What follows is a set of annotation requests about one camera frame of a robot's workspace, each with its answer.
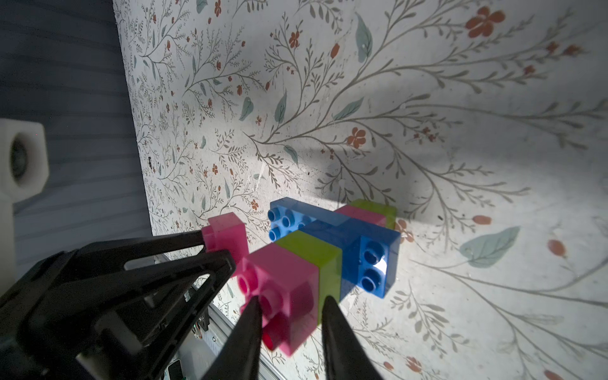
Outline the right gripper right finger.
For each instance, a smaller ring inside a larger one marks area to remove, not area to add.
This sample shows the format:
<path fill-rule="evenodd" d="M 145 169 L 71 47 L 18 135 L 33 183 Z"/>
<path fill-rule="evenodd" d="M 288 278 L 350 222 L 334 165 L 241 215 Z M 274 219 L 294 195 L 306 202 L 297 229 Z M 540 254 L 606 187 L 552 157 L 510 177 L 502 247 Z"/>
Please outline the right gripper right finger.
<path fill-rule="evenodd" d="M 327 379 L 382 379 L 332 296 L 324 300 L 321 331 Z"/>

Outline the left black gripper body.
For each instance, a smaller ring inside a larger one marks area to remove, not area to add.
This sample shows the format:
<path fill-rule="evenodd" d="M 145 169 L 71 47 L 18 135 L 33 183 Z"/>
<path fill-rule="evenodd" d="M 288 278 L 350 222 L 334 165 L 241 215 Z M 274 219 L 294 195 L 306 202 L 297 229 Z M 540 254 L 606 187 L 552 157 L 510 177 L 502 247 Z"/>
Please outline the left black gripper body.
<path fill-rule="evenodd" d="M 155 379 L 157 355 L 119 311 L 157 290 L 157 269 L 103 268 L 63 252 L 31 268 L 1 298 L 3 379 Z"/>

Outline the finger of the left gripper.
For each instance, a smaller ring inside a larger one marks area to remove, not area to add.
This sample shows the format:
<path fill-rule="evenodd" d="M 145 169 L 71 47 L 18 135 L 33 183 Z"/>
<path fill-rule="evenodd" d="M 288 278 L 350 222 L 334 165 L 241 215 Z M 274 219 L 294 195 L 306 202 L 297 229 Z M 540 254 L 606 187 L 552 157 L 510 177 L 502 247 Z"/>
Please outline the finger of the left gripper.
<path fill-rule="evenodd" d="M 157 290 L 143 303 L 119 313 L 156 353 L 158 379 L 196 320 L 234 273 L 235 263 L 227 251 L 219 251 L 152 266 L 157 269 Z"/>
<path fill-rule="evenodd" d="M 95 242 L 81 248 L 74 262 L 85 271 L 119 271 L 128 261 L 204 245 L 199 230 L 178 234 Z"/>

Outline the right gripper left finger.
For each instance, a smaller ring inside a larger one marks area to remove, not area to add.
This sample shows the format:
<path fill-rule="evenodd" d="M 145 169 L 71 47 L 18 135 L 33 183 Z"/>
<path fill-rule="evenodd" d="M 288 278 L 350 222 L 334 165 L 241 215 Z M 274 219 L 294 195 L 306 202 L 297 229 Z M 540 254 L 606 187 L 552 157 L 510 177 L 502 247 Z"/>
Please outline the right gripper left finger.
<path fill-rule="evenodd" d="M 254 296 L 203 379 L 258 379 L 261 336 L 262 310 L 258 297 Z"/>

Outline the pink lego brick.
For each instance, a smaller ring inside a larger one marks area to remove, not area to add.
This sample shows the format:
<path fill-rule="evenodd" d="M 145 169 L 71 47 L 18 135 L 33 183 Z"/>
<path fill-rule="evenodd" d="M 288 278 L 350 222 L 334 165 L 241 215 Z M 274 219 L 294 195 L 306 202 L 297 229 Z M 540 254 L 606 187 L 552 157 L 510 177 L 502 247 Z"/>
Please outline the pink lego brick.
<path fill-rule="evenodd" d="M 348 216 L 352 219 L 358 219 L 366 223 L 370 223 L 376 226 L 386 226 L 386 216 L 376 212 L 371 212 L 356 206 L 345 205 L 335 210 L 337 214 Z"/>
<path fill-rule="evenodd" d="M 318 267 L 272 243 L 244 256 L 237 285 L 247 302 L 258 298 L 266 348 L 293 356 L 318 325 Z"/>
<path fill-rule="evenodd" d="M 227 250 L 239 264 L 250 253 L 245 223 L 233 212 L 209 218 L 208 222 L 201 229 L 206 251 Z"/>

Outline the green lego brick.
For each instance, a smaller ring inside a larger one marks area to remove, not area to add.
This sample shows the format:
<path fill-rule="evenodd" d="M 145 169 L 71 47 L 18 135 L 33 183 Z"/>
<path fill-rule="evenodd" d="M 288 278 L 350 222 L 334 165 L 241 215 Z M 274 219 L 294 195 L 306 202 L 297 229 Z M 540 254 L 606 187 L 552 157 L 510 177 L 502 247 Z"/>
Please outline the green lego brick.
<path fill-rule="evenodd" d="M 342 250 L 302 231 L 290 233 L 275 244 L 318 267 L 318 319 L 321 320 L 326 298 L 332 296 L 336 301 L 340 298 Z"/>
<path fill-rule="evenodd" d="M 394 206 L 372 202 L 366 199 L 356 199 L 350 203 L 351 206 L 369 212 L 384 215 L 386 218 L 386 228 L 393 230 L 397 219 L 397 209 Z"/>

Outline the light blue long lego brick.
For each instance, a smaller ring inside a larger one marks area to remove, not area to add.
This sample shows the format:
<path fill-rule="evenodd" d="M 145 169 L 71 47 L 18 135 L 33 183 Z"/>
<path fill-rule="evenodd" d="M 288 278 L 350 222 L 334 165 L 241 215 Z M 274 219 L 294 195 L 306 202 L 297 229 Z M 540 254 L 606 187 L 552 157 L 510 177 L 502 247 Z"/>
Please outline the light blue long lego brick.
<path fill-rule="evenodd" d="M 346 215 L 331 212 L 289 197 L 272 201 L 268 218 L 270 222 L 269 238 L 272 242 L 300 230 L 316 220 L 329 223 L 332 226 L 340 226 L 348 220 Z"/>

